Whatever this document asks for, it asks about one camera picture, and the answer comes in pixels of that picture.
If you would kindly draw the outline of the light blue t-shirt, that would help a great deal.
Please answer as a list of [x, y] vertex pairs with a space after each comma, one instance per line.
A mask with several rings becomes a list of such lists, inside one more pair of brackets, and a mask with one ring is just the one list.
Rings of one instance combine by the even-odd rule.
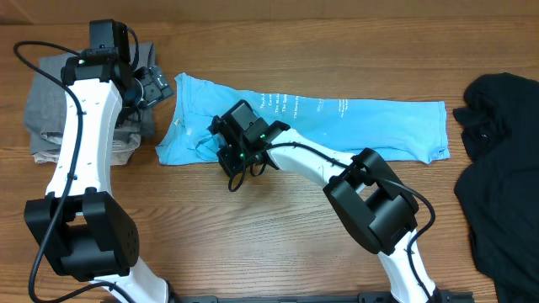
[[310, 141], [338, 152], [378, 152], [387, 161], [429, 164], [450, 156], [446, 105], [375, 99], [309, 98], [237, 90], [185, 73], [175, 78], [173, 120], [156, 152], [162, 165], [216, 162], [218, 140], [208, 131], [214, 116], [245, 100], [271, 124], [288, 124]]

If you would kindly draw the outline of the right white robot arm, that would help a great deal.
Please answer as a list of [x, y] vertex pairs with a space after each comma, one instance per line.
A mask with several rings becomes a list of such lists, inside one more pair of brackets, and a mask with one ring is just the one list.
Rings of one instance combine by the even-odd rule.
[[230, 178], [230, 191], [238, 190], [256, 166], [302, 175], [323, 189], [352, 238], [378, 255], [394, 300], [430, 301], [410, 264], [418, 203], [377, 152], [328, 149], [284, 122], [268, 124], [244, 100], [214, 116], [208, 130], [223, 141], [217, 157]]

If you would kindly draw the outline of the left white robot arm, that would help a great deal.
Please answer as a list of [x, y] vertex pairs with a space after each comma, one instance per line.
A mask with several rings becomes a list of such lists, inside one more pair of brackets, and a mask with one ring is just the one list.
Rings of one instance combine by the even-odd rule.
[[139, 65], [136, 34], [125, 24], [94, 20], [89, 38], [90, 46], [72, 51], [56, 79], [67, 101], [59, 160], [45, 196], [24, 209], [39, 244], [36, 260], [83, 290], [103, 288], [120, 302], [173, 302], [170, 283], [142, 260], [136, 224], [110, 183], [115, 128], [170, 98], [173, 89], [159, 67]]

